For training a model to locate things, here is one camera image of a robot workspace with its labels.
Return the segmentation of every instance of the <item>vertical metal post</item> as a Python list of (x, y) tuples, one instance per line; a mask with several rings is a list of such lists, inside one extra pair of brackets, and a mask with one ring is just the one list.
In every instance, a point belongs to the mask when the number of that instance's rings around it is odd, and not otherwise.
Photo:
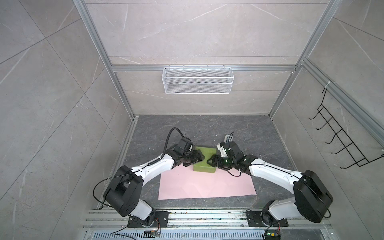
[(340, 6), (342, 0), (330, 0), (327, 8), (325, 9), (323, 15), (320, 18), (319, 23), (317, 24), (313, 34), (311, 35), (307, 45), (305, 46), (303, 52), (301, 53), (301, 56), (296, 64), (296, 71), (292, 73), (285, 83), (283, 89), (281, 90), (279, 96), (277, 97), (275, 103), (273, 104), (271, 110), (269, 111), (269, 116), (273, 117), (276, 113), (277, 109), (280, 107), (280, 104), (285, 98), (285, 95), (287, 94), (288, 90), (292, 86), (293, 82), (295, 81), (298, 73), (303, 68), (302, 61), (305, 58), (308, 58), (314, 47), (316, 46), (317, 42), (319, 41), (321, 35), (324, 33), (325, 29), (327, 28), (328, 24), (330, 23), (333, 15), (336, 13), (336, 10)]
[(129, 104), (129, 101), (127, 99), (127, 96), (125, 95), (125, 92), (123, 90), (123, 87), (121, 86), (119, 79), (117, 78), (115, 72), (112, 70), (111, 61), (107, 55), (103, 43), (101, 42), (100, 36), (97, 33), (96, 27), (92, 21), (91, 15), (88, 12), (84, 0), (73, 0), (73, 2), (76, 5), (77, 10), (79, 11), (81, 19), (83, 20), (85, 27), (87, 28), (89, 35), (91, 36), (91, 39), (100, 55), (101, 60), (105, 65), (105, 68), (107, 69), (109, 76), (112, 79), (113, 84), (116, 87), (116, 90), (119, 93), (119, 96), (124, 104), (125, 109), (129, 114), (129, 117), (133, 120), (133, 118), (135, 117), (133, 110)]

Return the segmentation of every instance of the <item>slotted metal panel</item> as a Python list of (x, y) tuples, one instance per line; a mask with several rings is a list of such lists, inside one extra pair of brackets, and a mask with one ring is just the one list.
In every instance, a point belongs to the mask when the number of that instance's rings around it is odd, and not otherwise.
[[(203, 239), (222, 239), (222, 240), (248, 240), (248, 239), (263, 239), (264, 230), (258, 229), (233, 229), (233, 230), (161, 230), (159, 237), (153, 238), (149, 234), (144, 233), (144, 230), (123, 230), (119, 234), (132, 237), (136, 240), (203, 240)], [(121, 235), (112, 235), (111, 231), (97, 230), (93, 235), (93, 240), (110, 240), (127, 237)]]
[(166, 94), (230, 93), (230, 67), (167, 67), (162, 80)]

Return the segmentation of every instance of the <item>robotic arm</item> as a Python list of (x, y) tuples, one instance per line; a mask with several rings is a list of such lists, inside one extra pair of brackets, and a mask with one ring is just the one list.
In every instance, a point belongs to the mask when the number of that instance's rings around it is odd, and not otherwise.
[[(170, 133), (161, 155), (136, 167), (120, 167), (104, 193), (105, 200), (121, 216), (136, 216), (141, 219), (144, 226), (152, 224), (155, 210), (140, 199), (142, 186), (177, 165), (189, 166), (204, 158), (199, 150), (193, 150), (193, 142), (183, 135), (178, 144), (166, 150)], [(233, 167), (240, 173), (261, 177), (280, 185), (295, 195), (292, 198), (271, 200), (267, 203), (262, 210), (262, 218), (266, 225), (273, 225), (278, 220), (289, 217), (305, 217), (312, 222), (321, 222), (333, 198), (314, 172), (291, 171), (269, 164), (253, 155), (245, 156), (234, 142), (222, 142), (217, 147), (220, 154), (213, 155), (207, 161), (211, 166), (223, 170)]]

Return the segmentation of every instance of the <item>wall tile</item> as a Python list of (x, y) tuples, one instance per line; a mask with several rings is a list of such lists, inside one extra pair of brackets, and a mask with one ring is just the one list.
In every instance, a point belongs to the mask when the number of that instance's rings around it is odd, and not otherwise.
[(140, 4), (247, 4), (247, 3), (328, 3), (327, 0), (86, 0), (86, 3)]
[(120, 102), (120, 97), (106, 69), (85, 94), (108, 124)]
[[(235, 71), (232, 91), (281, 90), (288, 79), (289, 71)], [(164, 91), (160, 71), (118, 72), (119, 80), (126, 91)]]
[(0, 64), (0, 196), (83, 95), (46, 40)]
[(1, 1), (0, 63), (43, 38), (44, 35), (19, 1)]
[(280, 91), (232, 91), (230, 94), (165, 94), (126, 91), (135, 114), (268, 114)]
[(310, 59), (384, 124), (384, 41), (332, 19)]
[(280, 91), (290, 71), (236, 71), (232, 91)]
[(284, 100), (273, 121), (299, 171), (316, 172), (334, 200), (329, 221), (340, 240), (372, 239), (306, 129)]
[(104, 65), (83, 21), (79, 20), (47, 39), (86, 92)]
[(50, 237), (106, 128), (84, 95), (0, 201), (5, 239)]
[[(100, 140), (95, 152), (93, 153), (88, 165), (80, 177), (79, 183), (76, 185), (67, 205), (64, 208), (59, 222), (51, 236), (51, 240), (63, 239), (80, 239), (80, 224), (84, 215), (90, 209), (97, 207), (97, 201), (92, 196), (94, 186), (104, 178), (107, 178), (112, 170), (117, 154), (119, 153), (120, 144), (107, 128)], [(95, 190), (95, 196), (101, 196), (104, 189), (100, 184)]]
[[(315, 129), (315, 127), (319, 128), (325, 123), (320, 115), (313, 120), (308, 119), (317, 113), (316, 109), (323, 98), (322, 90), (323, 86), (307, 71), (303, 71), (292, 85), (286, 100), (307, 129), (372, 237), (380, 239), (384, 231), (381, 224), (381, 213), (384, 212), (384, 206), (382, 205), (384, 177), (376, 169), (384, 168), (384, 159), (379, 159), (362, 167), (353, 166), (346, 170), (340, 169), (340, 167), (347, 167), (354, 163), (352, 158), (346, 150), (332, 155), (331, 152), (342, 149), (341, 142), (335, 138), (331, 144), (326, 144), (325, 142), (329, 142), (334, 136), (331, 128), (325, 126), (321, 130)], [(382, 154), (382, 147), (379, 143), (329, 93), (325, 95), (324, 105), (369, 160), (373, 160)], [(330, 123), (336, 131), (341, 129), (333, 120)], [(351, 142), (350, 139), (343, 135), (342, 139), (346, 144)], [(348, 150), (357, 160), (362, 159), (361, 154), (355, 147), (348, 147)]]
[(344, 0), (335, 18), (384, 39), (383, 12), (381, 0)]
[(110, 57), (114, 65), (134, 64), (296, 64), (299, 56), (279, 57)]
[(123, 142), (124, 135), (130, 123), (131, 119), (129, 118), (127, 110), (125, 109), (124, 104), (120, 101), (108, 125), (119, 143)]
[(20, 1), (46, 37), (80, 19), (71, 0)]
[(108, 54), (139, 57), (298, 56), (325, 7), (88, 4)]

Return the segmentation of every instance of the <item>black mounting plate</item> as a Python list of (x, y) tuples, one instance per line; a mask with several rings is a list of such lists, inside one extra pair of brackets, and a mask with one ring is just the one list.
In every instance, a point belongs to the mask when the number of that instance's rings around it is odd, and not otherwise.
[[(266, 227), (263, 224), (263, 218), (261, 217), (261, 211), (249, 211), (247, 210), (245, 212), (245, 215), (247, 216), (248, 226), (250, 227)], [(287, 219), (282, 219), (280, 222), (281, 227), (288, 227)]]
[[(155, 212), (155, 218), (159, 220), (160, 227), (167, 227), (168, 225), (168, 215), (169, 212), (165, 211), (156, 211)], [(156, 227), (156, 220), (152, 223), (149, 227)], [(141, 225), (141, 220), (138, 217), (130, 216), (128, 219), (128, 228), (130, 227), (143, 227)]]

